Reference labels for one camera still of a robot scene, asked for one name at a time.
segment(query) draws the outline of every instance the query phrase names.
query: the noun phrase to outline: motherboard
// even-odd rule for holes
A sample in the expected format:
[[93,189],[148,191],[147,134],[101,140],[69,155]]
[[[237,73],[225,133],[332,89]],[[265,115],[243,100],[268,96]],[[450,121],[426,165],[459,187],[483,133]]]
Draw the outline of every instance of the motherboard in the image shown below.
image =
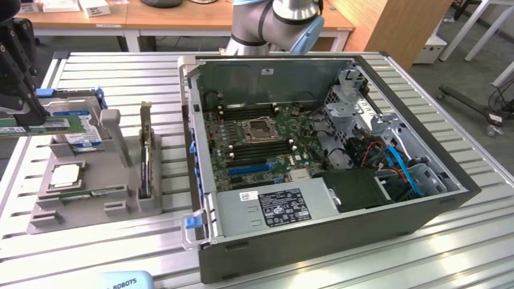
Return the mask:
[[313,131],[321,117],[300,103],[204,113],[217,191],[295,181],[327,170],[327,152]]

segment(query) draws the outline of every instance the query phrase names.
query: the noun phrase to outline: gray parts tray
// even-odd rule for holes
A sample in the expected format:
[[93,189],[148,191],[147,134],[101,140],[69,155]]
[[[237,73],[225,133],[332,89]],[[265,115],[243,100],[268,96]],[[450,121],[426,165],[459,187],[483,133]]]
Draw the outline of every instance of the gray parts tray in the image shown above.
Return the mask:
[[[159,215],[163,212],[160,191],[160,143],[153,135],[152,149],[152,197],[139,199],[140,142],[139,137],[125,137],[132,165],[123,167],[113,141],[104,140],[104,151],[48,160],[37,201],[32,209],[28,234],[58,231],[76,227],[109,223]],[[53,152],[65,151],[68,144],[52,144]],[[50,185],[58,166],[66,170],[78,166],[78,177],[65,187]]]

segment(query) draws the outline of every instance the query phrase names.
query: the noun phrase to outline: floor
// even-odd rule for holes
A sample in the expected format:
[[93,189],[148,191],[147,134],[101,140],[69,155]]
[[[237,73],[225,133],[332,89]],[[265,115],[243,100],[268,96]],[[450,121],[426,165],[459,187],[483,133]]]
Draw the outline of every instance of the floor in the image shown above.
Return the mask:
[[[443,23],[438,35],[450,41],[466,20],[467,18],[463,16],[455,23]],[[484,32],[486,28],[479,25],[474,26],[446,62],[438,61],[435,64],[412,66],[410,74],[432,96],[438,93],[438,86],[446,83],[478,103],[487,104],[487,97],[494,92],[490,83],[514,61],[514,43],[494,36],[475,59],[467,63],[463,60],[466,53]],[[53,51],[118,51],[117,41],[113,37],[41,37],[40,40],[42,45],[37,48],[41,72],[38,80],[42,80]],[[165,37],[157,39],[157,47],[159,51],[216,51],[219,47],[225,47],[227,42],[225,37]],[[507,91],[506,97],[514,97],[514,89]],[[486,122],[478,113],[454,99],[446,98],[440,104],[498,162],[514,174],[514,154],[508,150],[510,144],[514,143],[514,123],[506,124],[504,135],[488,137],[486,135]],[[0,140],[0,175],[2,175],[14,144],[14,139]]]

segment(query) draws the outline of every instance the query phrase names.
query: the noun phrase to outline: power supply label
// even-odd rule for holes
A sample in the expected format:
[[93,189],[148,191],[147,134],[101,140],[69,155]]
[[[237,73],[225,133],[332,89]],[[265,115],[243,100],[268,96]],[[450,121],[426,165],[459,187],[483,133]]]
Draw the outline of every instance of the power supply label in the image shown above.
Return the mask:
[[299,188],[260,194],[259,202],[268,227],[312,219]]

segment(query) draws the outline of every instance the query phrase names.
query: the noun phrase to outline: slotted aluminum surface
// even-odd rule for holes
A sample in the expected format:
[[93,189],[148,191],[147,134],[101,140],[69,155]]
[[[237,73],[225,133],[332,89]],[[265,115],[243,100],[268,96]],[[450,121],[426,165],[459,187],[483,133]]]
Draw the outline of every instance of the slotted aluminum surface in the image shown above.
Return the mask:
[[[196,251],[183,250],[179,233],[179,217],[191,210],[179,54],[184,53],[72,53],[52,65],[56,69],[45,79],[48,86],[102,87],[106,104],[121,112],[124,135],[137,134],[140,101],[153,102],[153,128],[163,136],[164,214],[26,235],[49,156],[49,137],[22,138],[0,183],[8,198],[0,218],[0,284],[64,288],[90,273],[118,270],[148,271],[156,288],[503,288],[514,284],[512,177],[395,62],[380,54],[364,53],[377,74],[482,186],[482,193],[410,236],[203,285]],[[383,112],[391,110],[375,88],[369,96]]]

